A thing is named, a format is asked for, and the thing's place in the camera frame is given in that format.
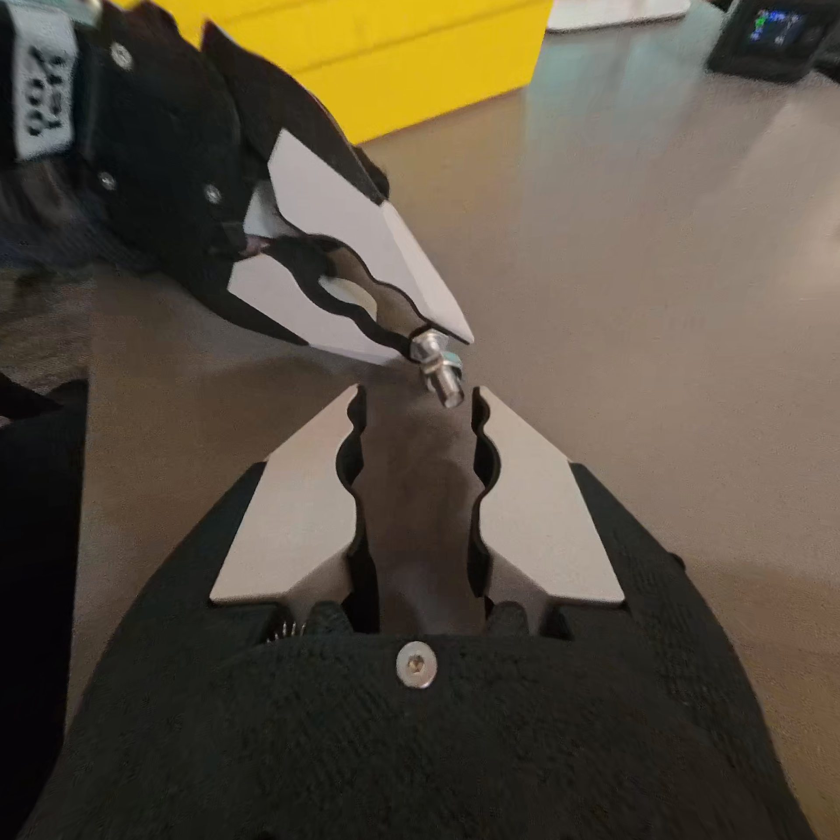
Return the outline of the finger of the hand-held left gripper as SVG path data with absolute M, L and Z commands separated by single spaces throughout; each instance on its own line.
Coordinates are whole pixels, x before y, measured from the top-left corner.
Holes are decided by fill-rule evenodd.
M 287 130 L 280 132 L 268 171 L 278 214 L 287 223 L 337 240 L 375 283 L 400 292 L 425 323 L 474 342 L 454 295 L 389 201 L 366 197 Z
M 375 365 L 413 365 L 408 339 L 383 327 L 374 296 L 340 277 L 331 257 L 300 237 L 248 236 L 227 291 L 315 350 Z

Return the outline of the black device with screen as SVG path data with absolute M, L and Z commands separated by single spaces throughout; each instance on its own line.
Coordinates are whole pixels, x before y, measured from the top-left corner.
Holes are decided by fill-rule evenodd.
M 838 1 L 715 1 L 721 31 L 709 71 L 790 84 L 813 70 L 838 81 Z

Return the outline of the white flat object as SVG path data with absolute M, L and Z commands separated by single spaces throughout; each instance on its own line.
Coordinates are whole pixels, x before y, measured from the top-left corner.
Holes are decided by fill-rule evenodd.
M 569 34 L 683 18 L 691 1 L 555 1 L 545 31 Z

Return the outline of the yellow plastic bin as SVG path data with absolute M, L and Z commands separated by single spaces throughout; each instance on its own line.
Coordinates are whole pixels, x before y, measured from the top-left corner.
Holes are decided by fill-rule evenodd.
M 314 95 L 352 144 L 526 87 L 551 2 L 157 2 L 195 47 L 209 24 Z

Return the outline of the steel bolt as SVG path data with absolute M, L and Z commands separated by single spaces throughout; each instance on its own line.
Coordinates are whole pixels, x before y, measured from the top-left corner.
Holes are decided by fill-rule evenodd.
M 413 361 L 427 389 L 436 395 L 444 408 L 455 408 L 465 399 L 463 378 L 457 379 L 453 376 L 445 376 L 441 379 L 429 380 L 424 376 L 421 363 L 436 354 L 445 351 L 451 352 L 448 347 L 449 336 L 436 329 L 426 329 L 411 338 L 410 360 Z

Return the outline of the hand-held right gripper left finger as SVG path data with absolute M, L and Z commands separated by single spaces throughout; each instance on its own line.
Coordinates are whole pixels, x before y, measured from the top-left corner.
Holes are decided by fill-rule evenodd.
M 213 605 L 278 603 L 305 621 L 316 604 L 351 594 L 348 555 L 362 535 L 352 484 L 365 412 L 364 388 L 352 385 L 266 458 Z

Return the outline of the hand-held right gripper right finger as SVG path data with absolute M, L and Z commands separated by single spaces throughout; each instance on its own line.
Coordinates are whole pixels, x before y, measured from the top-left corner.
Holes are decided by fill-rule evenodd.
M 470 513 L 468 582 L 489 613 L 519 604 L 529 625 L 555 607 L 625 606 L 572 463 L 489 388 L 471 396 L 480 491 Z

